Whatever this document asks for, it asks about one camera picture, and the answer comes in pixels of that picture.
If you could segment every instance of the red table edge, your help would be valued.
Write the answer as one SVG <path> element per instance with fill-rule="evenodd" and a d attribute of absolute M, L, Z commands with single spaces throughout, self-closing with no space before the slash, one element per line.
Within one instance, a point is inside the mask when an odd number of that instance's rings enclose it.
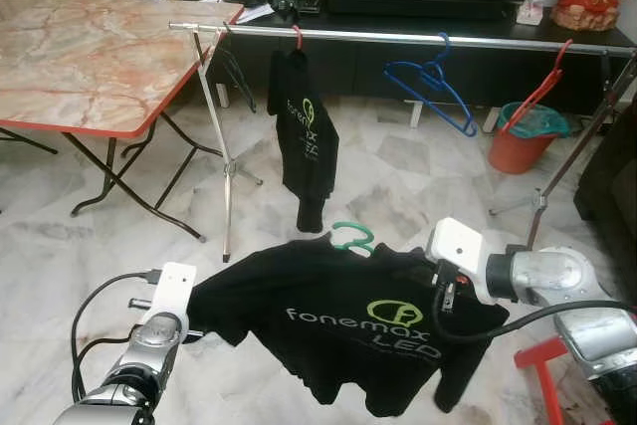
<path fill-rule="evenodd" d="M 237 14 L 230 19 L 229 24 L 234 24 L 239 16 L 243 13 L 244 8 L 241 8 Z M 225 32 L 222 32 L 219 36 L 219 42 L 223 40 L 226 36 Z M 154 109 L 154 111 L 148 116 L 148 118 L 135 130 L 132 131 L 110 131 L 107 129 L 93 129 L 93 128 L 82 128 L 80 126 L 63 126 L 63 125 L 55 125 L 55 124 L 44 124 L 44 123 L 30 123 L 28 121 L 14 121 L 14 120 L 6 120 L 0 119 L 0 126 L 13 126 L 20 129 L 38 129 L 44 131 L 59 131 L 62 133 L 83 133 L 89 134 L 90 136 L 101 136 L 105 138 L 137 138 L 142 135 L 153 123 L 159 114 L 166 109 L 168 104 L 172 102 L 172 99 L 179 93 L 179 91 L 186 85 L 186 82 L 190 80 L 192 75 L 195 73 L 199 66 L 199 60 L 197 60 L 190 69 L 186 72 L 186 74 L 181 78 L 181 80 L 173 87 L 173 89 L 168 93 L 168 95 L 164 98 L 164 100 Z"/>

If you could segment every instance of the t-shirt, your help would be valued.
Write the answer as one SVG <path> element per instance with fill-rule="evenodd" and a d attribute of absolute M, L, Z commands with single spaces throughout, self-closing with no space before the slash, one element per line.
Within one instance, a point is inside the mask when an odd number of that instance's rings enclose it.
<path fill-rule="evenodd" d="M 338 134 L 312 86 L 300 50 L 272 55 L 268 113 L 277 116 L 283 184 L 300 200 L 297 227 L 322 230 L 322 207 L 334 189 Z"/>
<path fill-rule="evenodd" d="M 321 404 L 332 403 L 343 383 L 357 383 L 377 417 L 402 414 L 440 368 L 434 400 L 449 412 L 489 343 L 437 336 L 429 321 L 433 270 L 421 249 L 396 253 L 379 245 L 363 258 L 334 248 L 328 236 L 293 241 L 197 285 L 188 315 L 193 329 L 215 331 L 233 345 L 251 331 Z M 502 325 L 508 315 L 458 296 L 441 323 L 449 332 L 473 334 Z"/>

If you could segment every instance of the clothing rack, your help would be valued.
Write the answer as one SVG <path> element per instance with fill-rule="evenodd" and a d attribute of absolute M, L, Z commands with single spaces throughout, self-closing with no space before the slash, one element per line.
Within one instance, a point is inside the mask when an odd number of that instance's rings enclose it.
<path fill-rule="evenodd" d="M 225 27 L 187 23 L 187 22 L 169 22 L 168 27 L 171 30 L 183 30 L 192 34 L 194 45 L 197 49 L 199 58 L 201 59 L 201 65 L 204 68 L 199 68 L 199 76 L 201 79 L 204 92 L 208 92 L 208 83 L 205 80 L 205 71 L 210 65 L 211 59 L 205 60 L 202 55 L 199 44 L 199 32 L 214 33 L 217 38 L 221 38 L 224 34 L 230 35 L 254 35 L 260 37 L 297 37 L 300 35 L 298 30 L 293 28 L 278 28 L 278 27 L 252 27 L 244 25 L 228 25 Z M 445 46 L 446 41 L 438 35 L 415 35 L 415 34 L 394 34 L 383 32 L 352 32 L 352 31 L 337 31 L 337 30 L 303 30 L 304 39 L 318 39 L 318 40 L 335 40 L 346 42 L 374 42 L 384 44 L 407 44 L 407 45 L 436 45 Z M 468 47 L 468 48 L 482 48 L 482 49 L 499 49 L 499 50 L 525 50 L 525 51 L 539 51 L 539 52 L 559 52 L 563 47 L 559 42 L 542 42 L 535 40 L 511 40 L 511 39 L 490 39 L 482 37 L 449 37 L 449 41 L 454 47 Z M 589 45 L 589 44 L 571 44 L 568 47 L 567 54 L 581 54 L 581 55 L 596 55 L 602 59 L 602 66 L 608 64 L 608 57 L 623 57 L 627 58 L 627 62 L 624 69 L 619 74 L 614 84 L 610 85 L 610 80 L 606 81 L 604 86 L 604 98 L 602 99 L 599 107 L 595 110 L 592 116 L 591 122 L 588 127 L 580 134 L 575 146 L 571 149 L 568 157 L 564 160 L 562 165 L 555 171 L 550 177 L 546 186 L 543 188 L 536 188 L 531 198 L 524 198 L 523 200 L 516 201 L 512 204 L 506 205 L 501 208 L 493 208 L 489 212 L 492 215 L 500 214 L 504 211 L 522 206 L 524 204 L 531 204 L 532 218 L 529 224 L 527 234 L 527 247 L 532 249 L 537 229 L 539 227 L 539 221 L 542 213 L 548 206 L 548 195 L 566 174 L 570 166 L 573 164 L 577 156 L 584 149 L 585 145 L 599 130 L 600 126 L 611 114 L 621 97 L 628 90 L 632 82 L 637 78 L 637 48 L 636 47 L 616 47 L 616 46 L 603 46 L 603 45 Z M 210 106 L 211 113 L 215 127 L 217 129 L 218 137 L 221 138 L 223 143 L 223 136 L 219 127 L 218 119 L 216 117 L 215 108 L 213 103 L 209 99 L 209 94 L 206 96 L 208 104 Z M 230 190 L 231 190 L 231 177 L 226 178 L 226 200 L 227 200 L 227 227 L 230 226 Z M 224 260 L 227 261 L 229 255 L 227 250 L 229 248 L 228 239 L 224 244 Z"/>

